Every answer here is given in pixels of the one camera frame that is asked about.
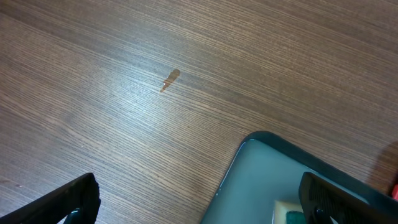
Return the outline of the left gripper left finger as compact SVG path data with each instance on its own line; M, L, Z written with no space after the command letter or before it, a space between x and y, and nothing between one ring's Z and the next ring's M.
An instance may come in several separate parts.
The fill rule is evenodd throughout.
M101 205L94 174L86 173L41 198L1 217L1 223L94 224Z

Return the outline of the green yellow sponge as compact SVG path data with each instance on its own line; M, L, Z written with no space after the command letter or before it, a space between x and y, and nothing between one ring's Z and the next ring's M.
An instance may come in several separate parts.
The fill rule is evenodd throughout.
M302 206L295 203L275 201L273 224L306 224Z

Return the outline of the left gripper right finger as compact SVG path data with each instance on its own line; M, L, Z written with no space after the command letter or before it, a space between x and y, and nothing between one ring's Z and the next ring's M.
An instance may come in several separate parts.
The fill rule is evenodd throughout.
M377 209L311 172L305 172L298 190L308 224L397 223L397 218Z

